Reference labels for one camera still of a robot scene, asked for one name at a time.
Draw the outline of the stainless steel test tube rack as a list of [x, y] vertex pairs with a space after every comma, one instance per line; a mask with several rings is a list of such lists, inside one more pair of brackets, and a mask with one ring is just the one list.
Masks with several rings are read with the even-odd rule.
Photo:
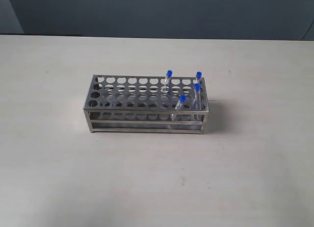
[[[200, 81], [201, 110], [194, 110], [195, 77], [171, 77], [163, 93], [163, 76], [93, 75], [83, 111], [90, 132], [202, 134], [209, 118], [204, 77]], [[181, 111], [175, 106], [186, 95]], [[177, 121], [172, 114], [179, 114]], [[202, 121], [194, 119], [201, 114]]]

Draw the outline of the blue capped tube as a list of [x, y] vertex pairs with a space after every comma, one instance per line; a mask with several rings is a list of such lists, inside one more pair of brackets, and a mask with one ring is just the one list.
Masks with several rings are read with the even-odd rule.
[[202, 73], [200, 72], [200, 71], [198, 71], [197, 73], [196, 73], [196, 77], [195, 77], [195, 84], [196, 83], [200, 83], [200, 81], [201, 81], [201, 78], [202, 78]]
[[[194, 84], [194, 110], [200, 111], [201, 110], [201, 95], [200, 95], [200, 84]], [[194, 119], [197, 121], [202, 121], [202, 115], [196, 114], [194, 115]]]
[[[176, 103], [175, 110], [176, 110], [176, 111], [181, 111], [181, 109], [182, 109], [182, 107], [183, 107], [185, 101], [186, 101], [186, 95], [180, 96], [178, 102]], [[172, 121], [177, 121], [177, 120], [178, 120], [178, 117], [179, 117], [179, 114], [178, 114], [178, 113], [172, 114], [172, 115], [171, 115], [171, 120], [172, 120]]]
[[168, 70], [166, 73], [166, 76], [163, 81], [163, 87], [161, 88], [161, 91], [163, 93], [167, 93], [169, 91], [169, 84], [171, 82], [172, 73], [173, 72], [171, 70]]

